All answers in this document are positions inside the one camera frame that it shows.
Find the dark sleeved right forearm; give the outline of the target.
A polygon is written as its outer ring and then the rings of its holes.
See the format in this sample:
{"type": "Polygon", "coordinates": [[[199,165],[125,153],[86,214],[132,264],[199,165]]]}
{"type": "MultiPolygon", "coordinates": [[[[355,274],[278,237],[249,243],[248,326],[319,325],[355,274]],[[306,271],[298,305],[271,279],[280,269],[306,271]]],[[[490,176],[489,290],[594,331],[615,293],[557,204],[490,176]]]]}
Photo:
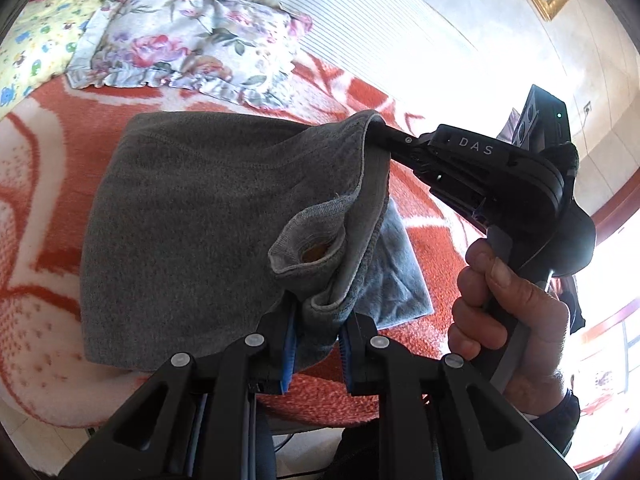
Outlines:
{"type": "Polygon", "coordinates": [[[543,415],[525,414],[525,418],[565,456],[570,450],[580,419],[579,399],[568,389],[563,400],[553,410],[543,415]]]}

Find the person's right hand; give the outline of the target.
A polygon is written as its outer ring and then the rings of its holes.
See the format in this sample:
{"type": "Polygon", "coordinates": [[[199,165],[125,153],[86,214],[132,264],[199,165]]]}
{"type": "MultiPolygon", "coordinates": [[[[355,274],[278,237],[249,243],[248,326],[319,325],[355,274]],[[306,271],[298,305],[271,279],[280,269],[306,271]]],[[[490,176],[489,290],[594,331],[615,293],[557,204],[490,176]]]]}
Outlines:
{"type": "Polygon", "coordinates": [[[560,371],[570,328],[567,305],[517,276],[486,240],[469,247],[465,262],[457,278],[459,297],[451,308],[449,350],[469,361],[482,349],[499,350],[506,344],[506,328],[482,310],[489,299],[497,299],[503,310],[529,328],[524,356],[504,395],[525,414],[551,412],[567,392],[560,371]]]}

